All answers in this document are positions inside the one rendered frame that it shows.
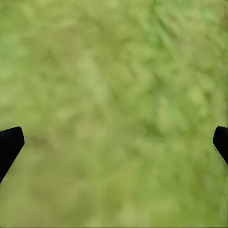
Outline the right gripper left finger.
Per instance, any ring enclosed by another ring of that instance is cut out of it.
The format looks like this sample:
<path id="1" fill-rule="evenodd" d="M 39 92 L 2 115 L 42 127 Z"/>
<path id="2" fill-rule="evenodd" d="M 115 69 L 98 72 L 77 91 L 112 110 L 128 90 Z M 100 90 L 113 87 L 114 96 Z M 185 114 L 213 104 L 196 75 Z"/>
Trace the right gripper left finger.
<path id="1" fill-rule="evenodd" d="M 22 128 L 0 131 L 0 182 L 3 180 L 25 143 Z"/>

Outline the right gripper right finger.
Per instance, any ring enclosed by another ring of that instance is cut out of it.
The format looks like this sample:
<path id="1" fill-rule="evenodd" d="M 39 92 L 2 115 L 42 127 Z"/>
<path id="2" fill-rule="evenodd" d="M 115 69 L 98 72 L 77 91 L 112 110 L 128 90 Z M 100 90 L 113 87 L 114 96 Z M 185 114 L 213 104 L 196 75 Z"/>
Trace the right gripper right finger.
<path id="1" fill-rule="evenodd" d="M 214 133 L 213 143 L 228 164 L 228 128 L 217 126 Z"/>

